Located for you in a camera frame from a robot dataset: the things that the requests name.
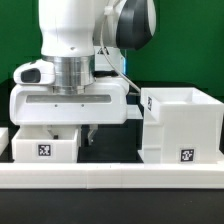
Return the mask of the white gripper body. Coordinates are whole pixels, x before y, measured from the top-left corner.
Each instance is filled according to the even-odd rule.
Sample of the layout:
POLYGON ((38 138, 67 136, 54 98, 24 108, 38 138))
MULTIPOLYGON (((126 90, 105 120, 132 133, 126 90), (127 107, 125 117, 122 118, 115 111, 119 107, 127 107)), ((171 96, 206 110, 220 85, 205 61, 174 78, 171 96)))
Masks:
POLYGON ((88 86, 80 95, 54 94, 49 86, 16 85, 10 120, 25 125, 122 124, 127 120, 126 90, 116 83, 88 86))

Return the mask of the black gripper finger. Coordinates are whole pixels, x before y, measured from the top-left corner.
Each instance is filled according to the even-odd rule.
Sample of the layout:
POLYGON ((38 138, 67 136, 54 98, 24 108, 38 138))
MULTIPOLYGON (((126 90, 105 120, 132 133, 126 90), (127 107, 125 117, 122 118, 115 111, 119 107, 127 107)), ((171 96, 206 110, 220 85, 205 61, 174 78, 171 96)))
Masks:
POLYGON ((93 138, 97 131, 98 131, 97 124, 91 124, 89 126, 89 132, 87 134, 88 145, 91 145, 93 143, 93 138))
POLYGON ((47 132, 53 140, 59 140, 59 135, 54 133, 52 126, 47 126, 47 132))

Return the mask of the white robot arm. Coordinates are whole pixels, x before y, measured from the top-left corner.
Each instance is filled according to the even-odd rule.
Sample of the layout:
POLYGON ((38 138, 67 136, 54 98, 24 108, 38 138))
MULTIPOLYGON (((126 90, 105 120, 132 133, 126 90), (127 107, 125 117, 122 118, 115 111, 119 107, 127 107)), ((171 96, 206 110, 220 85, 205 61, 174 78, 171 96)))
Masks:
POLYGON ((154 35, 153 0, 39 0, 41 58, 18 67, 10 120, 24 139, 55 139, 83 125, 127 120, 131 82, 97 78, 95 48, 138 50, 154 35))

